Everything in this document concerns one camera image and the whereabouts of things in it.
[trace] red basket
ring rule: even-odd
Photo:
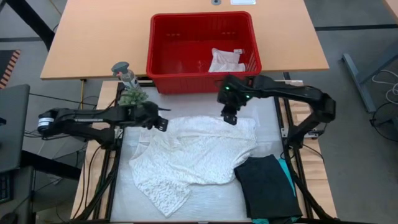
[[[211,49],[241,49],[245,72],[209,73]],[[150,24],[147,75],[162,94],[217,92],[227,74],[257,75],[261,61],[247,12],[156,14]]]

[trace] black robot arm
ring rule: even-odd
[[[278,96],[290,100],[306,102],[312,113],[298,126],[289,127],[287,143],[293,147],[302,147],[304,136],[320,123],[329,123],[335,119],[336,102],[329,95],[311,86],[293,86],[276,82],[272,78],[258,75],[244,80],[228,75],[218,92],[217,101],[224,104],[221,115],[224,121],[235,125],[236,113],[253,97],[267,98]]]
[[[71,110],[54,108],[39,115],[37,130],[43,138],[57,134],[68,134],[96,140],[102,148],[114,142],[115,130],[95,129],[91,123],[105,122],[112,126],[138,126],[151,129],[155,127],[166,131],[168,121],[158,114],[159,107],[150,101],[139,106],[114,106],[105,110]]]

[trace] small plant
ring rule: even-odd
[[[141,89],[127,89],[122,92],[118,104],[120,106],[140,105],[146,99],[148,99],[148,94]]]

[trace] dark folded cloth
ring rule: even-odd
[[[249,218],[302,215],[292,187],[275,156],[249,157],[234,172],[242,185]]]

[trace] white lace garment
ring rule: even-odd
[[[209,116],[175,118],[166,132],[141,137],[129,161],[136,187],[166,217],[187,200],[191,184],[226,184],[256,146],[255,122],[239,118],[230,125]]]

